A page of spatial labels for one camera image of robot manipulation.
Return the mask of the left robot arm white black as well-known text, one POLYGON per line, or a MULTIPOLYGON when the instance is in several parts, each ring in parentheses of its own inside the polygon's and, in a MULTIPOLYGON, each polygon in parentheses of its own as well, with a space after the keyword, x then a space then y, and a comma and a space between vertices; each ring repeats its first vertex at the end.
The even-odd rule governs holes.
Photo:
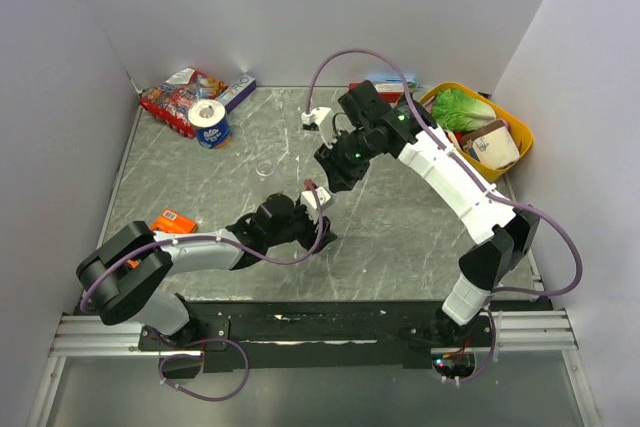
POLYGON ((198 324, 182 297, 161 289, 167 276, 241 270, 269 261, 270 248, 291 242, 308 258, 336 238, 324 213, 332 203, 323 187, 305 190, 297 200, 273 194, 254 212, 210 233, 166 233, 131 222, 78 266, 84 289, 80 309, 96 311, 106 325, 140 322, 185 349, 196 341, 198 324))

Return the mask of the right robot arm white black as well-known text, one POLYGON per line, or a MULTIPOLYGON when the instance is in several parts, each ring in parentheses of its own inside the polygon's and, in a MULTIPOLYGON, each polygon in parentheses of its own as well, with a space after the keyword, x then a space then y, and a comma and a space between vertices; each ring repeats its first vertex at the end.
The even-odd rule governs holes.
POLYGON ((416 173, 452 209, 474 242, 458 261, 460 275, 444 300, 437 333, 446 344, 461 344, 472 333, 471 321, 497 291, 503 277, 528 254, 540 218, 515 207, 495 185, 477 177, 471 165, 424 109, 412 111, 408 100, 386 102, 369 81, 338 100, 352 131, 338 130, 328 107, 301 115, 305 127, 318 129, 322 144, 314 157, 332 193, 352 190, 372 159, 388 154, 416 173))

